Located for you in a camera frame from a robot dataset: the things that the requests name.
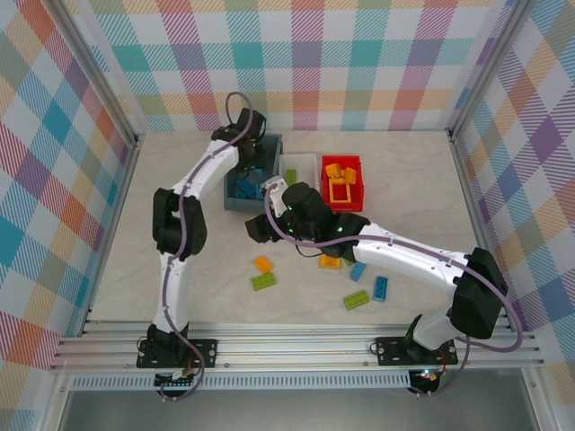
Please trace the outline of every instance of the yellow lego brick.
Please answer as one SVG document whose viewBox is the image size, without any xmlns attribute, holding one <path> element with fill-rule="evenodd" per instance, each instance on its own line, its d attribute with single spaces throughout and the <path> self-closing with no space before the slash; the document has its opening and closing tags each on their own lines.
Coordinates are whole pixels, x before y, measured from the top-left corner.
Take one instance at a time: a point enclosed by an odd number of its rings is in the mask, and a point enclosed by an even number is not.
<svg viewBox="0 0 575 431">
<path fill-rule="evenodd" d="M 341 176 L 341 168 L 337 163 L 328 164 L 325 167 L 325 173 L 330 178 L 339 178 Z"/>
<path fill-rule="evenodd" d="M 345 184 L 346 198 L 343 200 L 335 200 L 333 198 L 333 186 L 336 184 Z M 330 178 L 330 203 L 332 204 L 348 204 L 351 202 L 351 190 L 349 189 L 349 183 L 343 178 Z"/>
<path fill-rule="evenodd" d="M 343 178 L 345 178 L 345 181 L 348 182 L 349 184 L 355 184 L 356 170 L 353 168 L 345 168 L 343 170 Z"/>
<path fill-rule="evenodd" d="M 253 264 L 260 270 L 262 274 L 266 274 L 273 269 L 273 265 L 264 256 L 260 256 Z"/>
<path fill-rule="evenodd" d="M 320 256 L 320 267 L 321 268 L 332 268 L 332 269 L 340 269 L 341 268 L 341 259 L 340 258 L 331 258 L 329 256 L 325 256 L 324 254 Z"/>
</svg>

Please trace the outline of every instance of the checkered fabric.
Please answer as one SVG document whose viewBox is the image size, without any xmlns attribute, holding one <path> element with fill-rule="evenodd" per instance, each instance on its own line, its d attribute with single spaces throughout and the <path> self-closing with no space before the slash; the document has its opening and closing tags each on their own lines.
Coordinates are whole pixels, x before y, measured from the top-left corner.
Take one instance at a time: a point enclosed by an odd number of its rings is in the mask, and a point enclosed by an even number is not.
<svg viewBox="0 0 575 431">
<path fill-rule="evenodd" d="M 507 21 L 511 15 L 511 12 L 513 11 L 513 7 L 517 2 L 518 0 L 506 0 L 505 5 L 501 9 L 500 16 L 497 18 L 495 25 L 491 29 L 489 38 L 487 39 L 485 45 L 483 46 L 482 53 L 480 54 L 480 56 L 477 57 L 477 61 L 473 66 L 473 71 L 467 78 L 465 87 L 461 92 L 461 94 L 459 95 L 459 98 L 457 99 L 456 107 L 453 109 L 451 117 L 447 122 L 448 129 L 452 129 L 454 124 L 456 123 L 457 117 L 459 116 L 459 113 L 461 112 L 461 109 L 463 108 L 465 101 L 467 101 L 467 96 L 469 96 L 469 92 L 472 90 L 472 88 L 475 86 L 475 83 L 477 83 L 477 80 L 481 76 L 482 71 L 485 67 L 485 61 L 487 60 L 491 51 L 493 50 L 496 40 L 503 32 L 503 29 L 505 29 Z"/>
<path fill-rule="evenodd" d="M 74 1 L 68 7 L 107 67 Z M 443 129 L 492 3 L 90 0 L 155 130 L 226 123 L 233 90 L 275 129 Z"/>
<path fill-rule="evenodd" d="M 575 1 L 540 0 L 460 149 L 558 406 L 575 418 Z"/>
<path fill-rule="evenodd" d="M 0 430 L 81 317 L 128 146 L 40 0 L 0 2 Z"/>
</svg>

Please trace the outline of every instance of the green lego brick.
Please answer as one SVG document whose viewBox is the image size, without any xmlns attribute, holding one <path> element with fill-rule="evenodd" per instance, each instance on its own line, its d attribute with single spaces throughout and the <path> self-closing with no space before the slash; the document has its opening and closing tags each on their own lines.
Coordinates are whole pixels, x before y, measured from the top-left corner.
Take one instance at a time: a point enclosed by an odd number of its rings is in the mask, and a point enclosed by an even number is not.
<svg viewBox="0 0 575 431">
<path fill-rule="evenodd" d="M 297 182 L 297 170 L 288 169 L 286 171 L 286 183 L 288 186 L 293 186 Z"/>
<path fill-rule="evenodd" d="M 268 272 L 258 277 L 252 278 L 252 286 L 254 291 L 265 289 L 276 284 L 276 276 L 273 272 Z"/>
<path fill-rule="evenodd" d="M 354 308 L 363 305 L 364 303 L 369 302 L 369 296 L 365 290 L 360 290 L 355 294 L 351 294 L 350 296 L 346 296 L 343 298 L 343 303 L 345 303 L 345 308 L 349 310 L 353 310 Z"/>
</svg>

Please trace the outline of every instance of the gray bin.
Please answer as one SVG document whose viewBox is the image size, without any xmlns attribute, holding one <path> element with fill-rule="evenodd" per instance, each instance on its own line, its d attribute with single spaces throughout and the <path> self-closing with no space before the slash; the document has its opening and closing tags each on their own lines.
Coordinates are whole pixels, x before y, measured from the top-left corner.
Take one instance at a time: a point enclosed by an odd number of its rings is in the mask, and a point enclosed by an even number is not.
<svg viewBox="0 0 575 431">
<path fill-rule="evenodd" d="M 247 180 L 254 184 L 256 182 L 264 182 L 274 175 L 278 175 L 279 171 L 279 155 L 283 153 L 283 142 L 281 135 L 268 133 L 261 140 L 266 157 L 268 159 L 267 166 L 263 169 L 263 175 L 259 176 L 255 172 L 248 174 Z M 240 178 L 243 178 L 245 173 L 240 172 Z M 255 197 L 240 199 L 235 198 L 236 185 L 238 180 L 238 173 L 230 171 L 224 177 L 224 209 L 229 211 L 243 211 L 244 213 L 263 213 L 265 208 L 263 200 L 258 200 Z"/>
</svg>

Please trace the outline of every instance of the plastic container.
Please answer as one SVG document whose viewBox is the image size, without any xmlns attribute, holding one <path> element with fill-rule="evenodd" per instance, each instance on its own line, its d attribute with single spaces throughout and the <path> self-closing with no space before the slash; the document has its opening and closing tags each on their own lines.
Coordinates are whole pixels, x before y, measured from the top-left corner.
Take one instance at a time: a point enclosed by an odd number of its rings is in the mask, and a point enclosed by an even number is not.
<svg viewBox="0 0 575 431">
<path fill-rule="evenodd" d="M 262 183 L 274 175 L 278 175 L 279 172 L 279 155 L 283 151 L 283 142 L 281 141 L 281 135 L 268 133 L 261 140 L 264 150 L 266 151 L 266 157 L 268 164 L 263 168 L 262 175 L 258 170 L 250 172 L 247 176 L 247 180 L 252 184 Z M 241 172 L 239 178 L 245 176 L 245 173 Z M 238 173 L 230 171 L 224 177 L 224 209 L 229 211 L 243 211 L 245 213 L 263 213 L 265 211 L 263 200 L 257 199 L 256 195 L 249 196 L 248 198 L 236 198 L 235 194 L 238 188 L 236 187 L 236 182 L 238 181 Z"/>
<path fill-rule="evenodd" d="M 279 174 L 286 178 L 288 169 L 297 171 L 296 182 L 305 182 L 309 187 L 320 191 L 320 177 L 317 174 L 317 155 L 282 154 L 279 157 Z"/>
<path fill-rule="evenodd" d="M 330 202 L 330 183 L 328 181 L 325 166 L 337 163 L 342 169 L 353 168 L 356 170 L 356 183 L 349 185 L 351 202 L 349 203 L 331 203 Z M 361 160 L 358 155 L 325 155 L 322 157 L 322 196 L 323 200 L 330 206 L 333 211 L 354 212 L 363 211 L 363 177 L 361 175 Z M 337 200 L 343 200 L 346 197 L 346 188 L 343 185 L 333 186 L 333 197 Z"/>
</svg>

